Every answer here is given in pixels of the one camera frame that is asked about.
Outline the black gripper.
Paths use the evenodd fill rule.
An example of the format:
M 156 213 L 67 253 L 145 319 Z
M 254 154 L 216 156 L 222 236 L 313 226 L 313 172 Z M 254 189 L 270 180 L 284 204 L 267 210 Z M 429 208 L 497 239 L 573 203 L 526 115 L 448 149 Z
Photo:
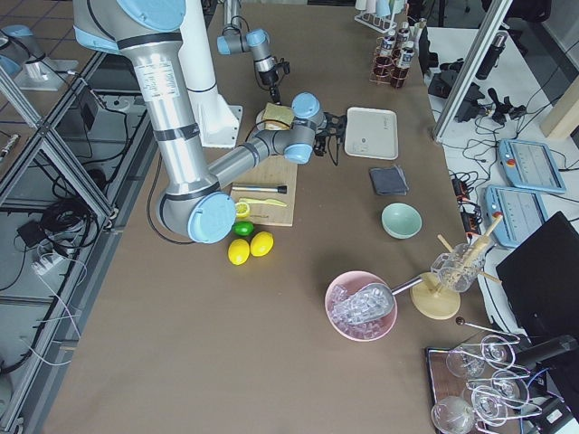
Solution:
M 339 148 L 344 144 L 347 116 L 337 116 L 328 112 L 325 112 L 324 116 L 326 123 L 318 130 L 315 136 L 314 154 L 316 156 L 323 156 L 329 153 L 329 155 L 332 156 L 333 154 L 328 143 L 331 138 L 334 138 L 336 143 L 335 154 L 339 156 Z
M 280 103 L 280 83 L 282 80 L 283 78 L 276 71 L 266 73 L 266 86 L 273 103 Z

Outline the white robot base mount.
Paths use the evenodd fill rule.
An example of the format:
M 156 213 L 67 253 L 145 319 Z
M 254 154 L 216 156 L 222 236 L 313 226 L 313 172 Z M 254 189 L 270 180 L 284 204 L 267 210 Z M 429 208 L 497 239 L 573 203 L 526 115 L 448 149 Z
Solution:
M 205 148 L 231 149 L 236 145 L 242 106 L 229 105 L 214 87 L 207 91 L 188 91 L 195 121 Z

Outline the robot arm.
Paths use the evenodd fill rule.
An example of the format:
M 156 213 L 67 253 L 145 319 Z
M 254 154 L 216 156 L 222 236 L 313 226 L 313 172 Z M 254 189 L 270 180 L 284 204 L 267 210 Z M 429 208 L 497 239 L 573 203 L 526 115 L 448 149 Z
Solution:
M 212 72 L 213 63 L 205 58 L 185 66 L 194 46 L 209 50 L 200 2 L 76 1 L 73 13 L 80 45 L 131 62 L 169 176 L 157 203 L 157 218 L 166 229 L 193 242 L 215 243 L 232 229 L 235 205 L 223 187 L 269 156 L 306 164 L 317 136 L 328 129 L 328 113 L 313 94 L 302 92 L 292 101 L 289 128 L 259 131 L 207 163 L 191 100 L 194 93 L 187 86 L 194 76 Z
M 246 23 L 239 15 L 234 15 L 229 24 L 225 25 L 222 34 L 217 37 L 217 49 L 222 55 L 232 55 L 249 52 L 252 55 L 253 69 L 256 82 L 262 90 L 267 90 L 274 104 L 280 104 L 279 85 L 290 73 L 290 63 L 283 57 L 278 59 L 271 54 L 270 36 L 261 28 L 243 33 L 241 26 L 235 25 L 233 20 L 238 18 Z

